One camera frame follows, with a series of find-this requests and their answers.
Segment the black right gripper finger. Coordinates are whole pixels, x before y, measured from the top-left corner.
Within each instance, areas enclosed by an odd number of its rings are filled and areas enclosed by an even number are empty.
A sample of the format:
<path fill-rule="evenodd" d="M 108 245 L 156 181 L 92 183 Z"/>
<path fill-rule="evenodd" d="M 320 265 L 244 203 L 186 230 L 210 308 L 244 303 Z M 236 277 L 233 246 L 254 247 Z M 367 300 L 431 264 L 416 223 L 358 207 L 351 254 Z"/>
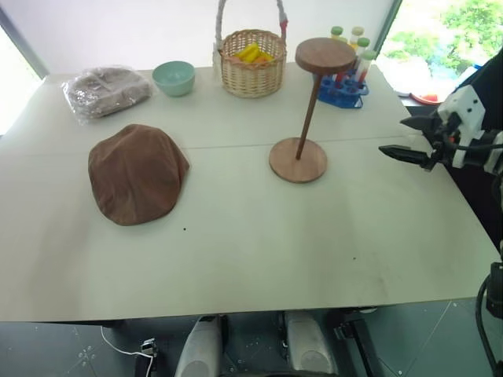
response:
<path fill-rule="evenodd" d="M 435 118 L 431 115 L 413 115 L 400 121 L 414 130 L 419 130 L 424 135 L 432 135 L 435 131 Z"/>
<path fill-rule="evenodd" d="M 418 165 L 424 170 L 431 170 L 430 157 L 426 152 L 412 150 L 401 145 L 383 145 L 378 149 L 392 159 Z"/>

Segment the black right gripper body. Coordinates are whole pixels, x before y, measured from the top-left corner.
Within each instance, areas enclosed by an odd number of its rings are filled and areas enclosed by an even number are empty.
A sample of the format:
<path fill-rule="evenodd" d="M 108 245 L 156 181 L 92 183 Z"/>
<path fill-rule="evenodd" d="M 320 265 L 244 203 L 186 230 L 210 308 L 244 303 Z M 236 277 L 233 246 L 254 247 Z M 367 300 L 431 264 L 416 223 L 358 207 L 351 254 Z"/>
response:
<path fill-rule="evenodd" d="M 425 133 L 425 137 L 432 147 L 430 155 L 433 160 L 432 166 L 441 163 L 445 167 L 452 167 L 456 152 L 454 145 L 457 145 L 459 141 L 458 127 L 461 124 L 461 118 L 456 112 L 453 112 L 446 121 L 443 121 L 437 110 L 430 114 L 430 118 L 431 126 L 429 131 Z"/>

